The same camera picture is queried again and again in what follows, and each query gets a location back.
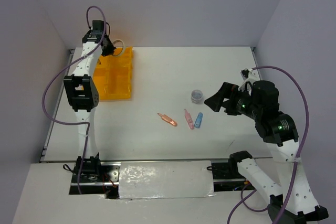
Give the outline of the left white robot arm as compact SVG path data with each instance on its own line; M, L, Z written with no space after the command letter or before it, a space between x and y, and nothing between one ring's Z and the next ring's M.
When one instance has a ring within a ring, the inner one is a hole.
M98 181L103 174L99 151L95 141L94 114L99 93L93 74L100 56L114 52L115 48L106 33L106 23L94 20L82 39L82 53L72 74L64 77L69 105L74 110L78 125L79 156L76 174L84 174L90 181Z

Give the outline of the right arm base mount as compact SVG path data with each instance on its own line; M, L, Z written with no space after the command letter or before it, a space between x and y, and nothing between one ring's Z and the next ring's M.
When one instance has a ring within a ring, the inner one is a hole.
M211 163L206 169L212 174L214 192L241 191L247 185L246 178L234 173L228 162Z

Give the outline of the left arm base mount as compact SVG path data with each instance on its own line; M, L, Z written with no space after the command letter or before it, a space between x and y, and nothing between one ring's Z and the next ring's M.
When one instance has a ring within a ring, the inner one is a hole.
M63 169L71 173L69 195L101 195L106 199L119 198L119 177L121 163L102 162L101 171L97 173L83 172L80 177L78 190L75 165L63 164Z

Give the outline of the clear round pin jar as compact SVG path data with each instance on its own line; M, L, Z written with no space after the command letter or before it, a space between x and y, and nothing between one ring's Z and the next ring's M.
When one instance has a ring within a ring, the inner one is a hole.
M191 101L195 104L203 103L203 93L201 90L193 90L191 93Z

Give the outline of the beige masking tape roll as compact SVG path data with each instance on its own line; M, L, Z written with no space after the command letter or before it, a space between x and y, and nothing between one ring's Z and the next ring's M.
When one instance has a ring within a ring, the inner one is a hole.
M112 45L114 47L116 47L113 56L114 57L119 57L121 55L123 55L124 51L125 51L125 43L123 40L121 39L116 39L112 42Z

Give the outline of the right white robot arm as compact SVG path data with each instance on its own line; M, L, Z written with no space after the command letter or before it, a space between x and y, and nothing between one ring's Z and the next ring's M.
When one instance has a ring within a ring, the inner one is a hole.
M249 89L224 82L204 103L214 112L224 108L228 115L245 115L268 147L280 182L275 183L247 151L230 155L228 171L245 177L268 204L276 223L307 223L327 219L327 209L318 204L309 186L299 150L299 136L293 119L279 111L279 91L270 81L255 81Z

